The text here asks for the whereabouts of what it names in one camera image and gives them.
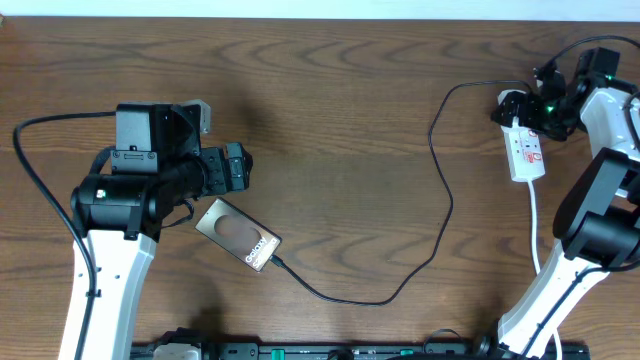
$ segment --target white cord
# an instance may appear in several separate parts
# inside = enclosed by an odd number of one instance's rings
[[[538,210],[536,206],[536,192],[533,189],[533,181],[527,180],[529,185],[529,197],[531,198],[531,259],[533,260],[533,268],[536,275],[540,273],[540,262],[538,261]],[[556,329],[553,332],[553,341],[556,344],[556,360],[562,360],[562,344],[560,343],[560,334]]]

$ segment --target white backdrop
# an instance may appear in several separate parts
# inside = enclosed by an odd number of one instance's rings
[[[640,0],[0,0],[4,15],[640,21]]]

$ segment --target wood grain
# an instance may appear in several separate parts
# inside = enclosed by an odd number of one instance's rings
[[[70,296],[71,237],[19,166],[21,120],[112,110],[121,101],[200,98],[214,109],[207,146],[241,141],[251,189],[226,198],[284,238],[280,255],[319,290],[378,300],[428,256],[448,198],[426,145],[445,93],[461,82],[530,79],[574,40],[634,24],[11,18],[0,29],[0,354],[57,356]],[[640,82],[627,45],[619,76]],[[573,70],[578,52],[560,61]],[[509,180],[488,119],[505,87],[462,89],[434,142],[455,211],[438,257],[384,308],[323,303],[280,269],[255,274],[199,235],[166,230],[145,282],[135,340],[178,326],[215,338],[422,341],[448,327],[474,337],[533,279],[526,186]],[[29,129],[28,156],[68,206],[110,119]],[[587,139],[544,142],[536,182],[543,258],[560,201],[589,163]],[[199,218],[212,199],[197,204]],[[561,327],[593,359],[640,357],[636,274],[611,276]]]

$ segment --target white power strip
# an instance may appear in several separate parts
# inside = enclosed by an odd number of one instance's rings
[[[498,96],[498,103],[511,91],[505,90]],[[544,162],[540,139],[531,129],[518,125],[518,117],[514,117],[513,126],[501,126],[504,142],[507,147],[511,180],[517,182],[533,181],[544,175]]]

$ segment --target wooden tabletop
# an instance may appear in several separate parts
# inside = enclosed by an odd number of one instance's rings
[[[240,141],[251,188],[228,201],[283,238],[278,254],[326,294],[387,298],[432,251],[449,206],[426,131],[462,82],[524,79],[565,45],[637,24],[452,21],[8,18],[0,28],[0,357],[58,353],[72,281],[72,238],[19,165],[20,121],[110,111],[122,101],[202,99],[205,146]],[[618,76],[640,83],[627,44]],[[570,77],[579,50],[559,64]],[[455,93],[434,133],[455,210],[438,255],[390,305],[318,300],[273,265],[257,274],[199,234],[163,231],[135,340],[176,327],[264,342],[421,342],[434,330],[482,333],[534,278],[527,186],[510,180],[499,127],[505,86]],[[30,161],[68,210],[112,119],[29,129]],[[556,209],[590,161],[588,139],[543,141],[536,181],[541,258]],[[212,203],[196,204],[199,219]],[[171,219],[182,215],[176,211]],[[640,357],[640,274],[615,274],[562,324],[593,359]]]

